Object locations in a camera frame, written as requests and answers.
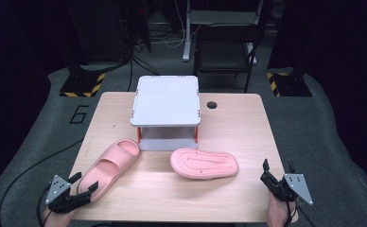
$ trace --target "pink slide sandal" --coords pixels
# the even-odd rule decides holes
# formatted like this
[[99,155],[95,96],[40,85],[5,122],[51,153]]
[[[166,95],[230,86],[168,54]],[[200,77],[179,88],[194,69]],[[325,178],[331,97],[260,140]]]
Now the pink slide sandal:
[[237,174],[235,157],[227,152],[180,148],[170,157],[172,168],[181,176],[209,180]]
[[78,193],[98,181],[98,189],[92,194],[91,201],[99,200],[139,157],[140,148],[131,139],[122,139],[110,145],[87,171],[79,183]]

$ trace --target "slipper strap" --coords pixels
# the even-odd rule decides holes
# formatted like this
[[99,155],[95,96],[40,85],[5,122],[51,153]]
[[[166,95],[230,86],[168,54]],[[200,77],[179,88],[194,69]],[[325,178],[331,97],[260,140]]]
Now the slipper strap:
[[114,143],[103,152],[100,160],[110,161],[119,167],[120,172],[124,172],[136,160],[136,156]]

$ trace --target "wooden table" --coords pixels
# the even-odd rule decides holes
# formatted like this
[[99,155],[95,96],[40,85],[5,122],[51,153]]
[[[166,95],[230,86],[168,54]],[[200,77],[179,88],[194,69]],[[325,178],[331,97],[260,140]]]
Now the wooden table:
[[[259,95],[201,94],[199,149],[228,151],[237,160],[235,177],[190,180],[174,172],[171,151],[142,151],[99,201],[81,208],[75,219],[188,222],[265,222],[269,194],[260,181],[269,159],[278,179],[284,169]],[[136,138],[130,123],[134,93],[104,93],[71,175],[84,175],[114,141]],[[207,103],[214,101],[216,109]],[[76,192],[77,183],[72,192]]]

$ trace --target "table leg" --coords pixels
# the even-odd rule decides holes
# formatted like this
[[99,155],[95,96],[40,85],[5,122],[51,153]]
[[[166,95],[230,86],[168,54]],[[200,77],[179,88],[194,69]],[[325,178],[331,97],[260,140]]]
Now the table leg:
[[189,61],[190,56],[190,0],[187,0],[186,5],[186,37],[184,42],[184,50],[183,50],[183,61]]

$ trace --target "black chair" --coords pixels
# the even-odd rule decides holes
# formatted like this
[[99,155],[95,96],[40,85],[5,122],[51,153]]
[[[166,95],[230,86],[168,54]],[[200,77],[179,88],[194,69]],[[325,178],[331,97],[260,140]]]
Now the black chair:
[[[213,24],[202,26],[197,34],[193,75],[247,74],[248,92],[255,51],[264,36],[271,13],[271,0],[264,0],[257,24]],[[247,43],[253,43],[251,51]]]

